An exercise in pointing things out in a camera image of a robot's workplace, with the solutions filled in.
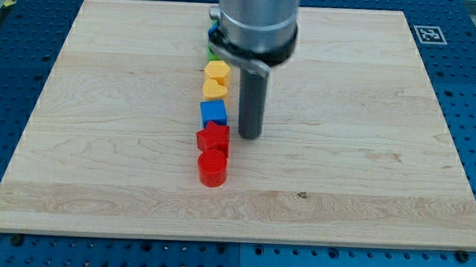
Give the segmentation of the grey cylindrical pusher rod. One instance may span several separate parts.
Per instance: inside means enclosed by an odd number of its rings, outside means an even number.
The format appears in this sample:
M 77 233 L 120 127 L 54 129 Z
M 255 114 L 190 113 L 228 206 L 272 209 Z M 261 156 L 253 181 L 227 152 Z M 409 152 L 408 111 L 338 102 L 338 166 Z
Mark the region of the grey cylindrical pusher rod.
M 253 140 L 261 135 L 263 125 L 265 79 L 248 70 L 240 70 L 240 105 L 238 132 Z

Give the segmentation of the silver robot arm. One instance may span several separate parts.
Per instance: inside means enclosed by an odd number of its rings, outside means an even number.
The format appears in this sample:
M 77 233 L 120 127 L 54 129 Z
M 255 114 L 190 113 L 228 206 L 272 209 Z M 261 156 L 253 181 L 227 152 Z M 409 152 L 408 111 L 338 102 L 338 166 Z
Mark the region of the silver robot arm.
M 270 72 L 295 50 L 299 1 L 219 0 L 210 9 L 215 26 L 207 33 L 209 47 L 240 70 L 238 132 L 243 138 L 261 135 Z

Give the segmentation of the blue block behind arm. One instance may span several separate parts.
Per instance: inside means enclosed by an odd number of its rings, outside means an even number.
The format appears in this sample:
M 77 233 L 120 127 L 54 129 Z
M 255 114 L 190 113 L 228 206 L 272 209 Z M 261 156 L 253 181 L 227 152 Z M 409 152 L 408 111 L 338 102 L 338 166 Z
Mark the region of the blue block behind arm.
M 220 28 L 219 28 L 219 23 L 217 21 L 214 21 L 209 28 L 208 32 L 208 41 L 212 43 L 218 43 L 219 37 L 220 37 Z

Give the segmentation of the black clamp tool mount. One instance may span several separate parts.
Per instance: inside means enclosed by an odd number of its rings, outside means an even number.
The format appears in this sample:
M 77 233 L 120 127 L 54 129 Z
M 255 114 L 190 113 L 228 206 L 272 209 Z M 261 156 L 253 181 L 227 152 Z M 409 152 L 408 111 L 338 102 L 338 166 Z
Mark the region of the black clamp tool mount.
M 292 38 L 283 46 L 264 52 L 254 52 L 237 47 L 230 43 L 222 31 L 220 31 L 218 43 L 208 41 L 208 44 L 210 44 L 212 51 L 222 60 L 240 69 L 249 70 L 263 78 L 268 78 L 271 67 L 284 63 L 295 51 L 297 34 L 298 29 L 295 29 Z

